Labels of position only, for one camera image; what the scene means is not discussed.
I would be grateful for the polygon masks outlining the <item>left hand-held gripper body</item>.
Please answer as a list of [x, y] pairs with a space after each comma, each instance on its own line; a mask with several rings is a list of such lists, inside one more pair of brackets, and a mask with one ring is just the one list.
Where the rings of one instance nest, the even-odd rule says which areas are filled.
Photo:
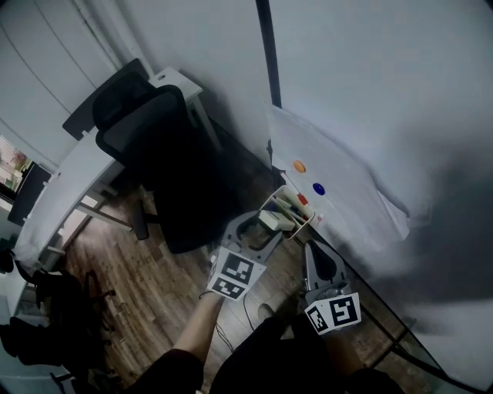
[[233, 301], [242, 299], [265, 272], [266, 251], [265, 245], [261, 249], [223, 239], [210, 257], [206, 289]]

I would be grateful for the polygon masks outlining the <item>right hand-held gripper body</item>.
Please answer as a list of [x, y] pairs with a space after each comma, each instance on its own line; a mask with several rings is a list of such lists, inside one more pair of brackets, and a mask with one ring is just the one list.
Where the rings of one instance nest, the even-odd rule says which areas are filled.
[[306, 288], [304, 313], [319, 336], [361, 322], [360, 297], [350, 282]]

